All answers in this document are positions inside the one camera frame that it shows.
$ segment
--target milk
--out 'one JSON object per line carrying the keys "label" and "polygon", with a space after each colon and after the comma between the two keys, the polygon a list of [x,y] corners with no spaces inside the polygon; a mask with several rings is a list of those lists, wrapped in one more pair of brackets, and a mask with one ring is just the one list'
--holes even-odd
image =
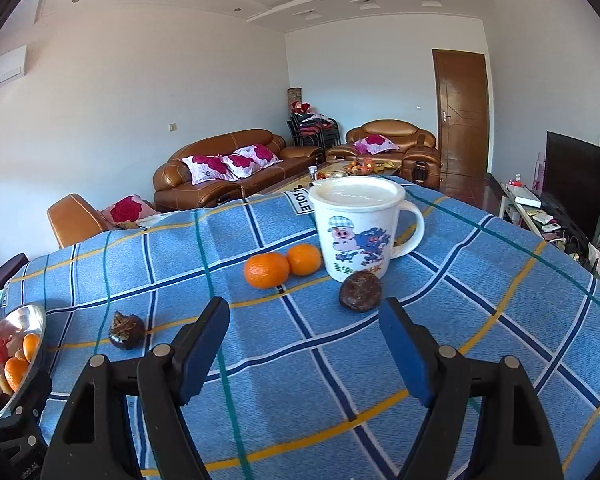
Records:
{"label": "milk", "polygon": [[396,193],[385,187],[373,184],[337,183],[318,189],[318,195],[334,205],[370,206],[389,203],[396,199]]}

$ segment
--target white mug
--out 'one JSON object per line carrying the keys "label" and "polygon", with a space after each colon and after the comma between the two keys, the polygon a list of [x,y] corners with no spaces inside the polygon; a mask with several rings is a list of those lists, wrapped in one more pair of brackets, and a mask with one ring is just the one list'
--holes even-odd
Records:
{"label": "white mug", "polygon": [[[393,258],[413,251],[424,235],[424,217],[404,199],[404,189],[391,180],[345,176],[319,180],[309,191],[329,275],[343,282],[356,270],[382,278]],[[416,217],[416,231],[394,247],[400,211]]]}

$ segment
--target floor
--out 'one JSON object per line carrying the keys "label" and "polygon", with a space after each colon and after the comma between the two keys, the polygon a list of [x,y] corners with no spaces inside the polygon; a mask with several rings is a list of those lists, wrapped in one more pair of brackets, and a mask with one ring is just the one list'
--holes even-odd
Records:
{"label": "floor", "polygon": [[502,190],[493,178],[477,178],[451,173],[442,174],[440,193],[493,215],[498,214],[502,197]]}

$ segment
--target fruit bowl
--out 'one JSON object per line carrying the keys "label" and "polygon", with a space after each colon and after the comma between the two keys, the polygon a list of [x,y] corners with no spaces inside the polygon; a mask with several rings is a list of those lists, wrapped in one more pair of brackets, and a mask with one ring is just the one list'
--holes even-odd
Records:
{"label": "fruit bowl", "polygon": [[0,409],[0,418],[5,413],[11,412],[11,407],[16,406],[22,392],[26,389],[30,379],[40,369],[44,352],[40,349],[45,336],[46,316],[45,309],[38,304],[25,304],[7,314],[0,321],[0,338],[6,341],[9,357],[14,357],[16,351],[22,351],[24,337],[27,334],[35,334],[39,343],[30,355],[29,365],[24,373],[17,390],[11,394],[9,400]]}

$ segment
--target orange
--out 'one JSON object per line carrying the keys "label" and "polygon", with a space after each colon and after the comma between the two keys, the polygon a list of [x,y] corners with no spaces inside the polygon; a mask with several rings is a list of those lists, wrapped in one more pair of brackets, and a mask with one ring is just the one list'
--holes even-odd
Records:
{"label": "orange", "polygon": [[40,336],[38,334],[27,334],[22,340],[22,351],[27,361],[31,362],[33,355],[36,353],[38,343],[40,342]]}
{"label": "orange", "polygon": [[256,254],[246,261],[243,272],[249,285],[271,288],[289,277],[289,262],[280,253]]}
{"label": "orange", "polygon": [[24,359],[18,359],[17,357],[8,359],[4,364],[4,377],[7,379],[10,388],[14,392],[20,386],[22,378],[27,373],[27,368],[29,368],[29,363]]}
{"label": "orange", "polygon": [[322,256],[320,249],[311,244],[299,244],[286,252],[291,272],[296,276],[308,276],[320,269]]}

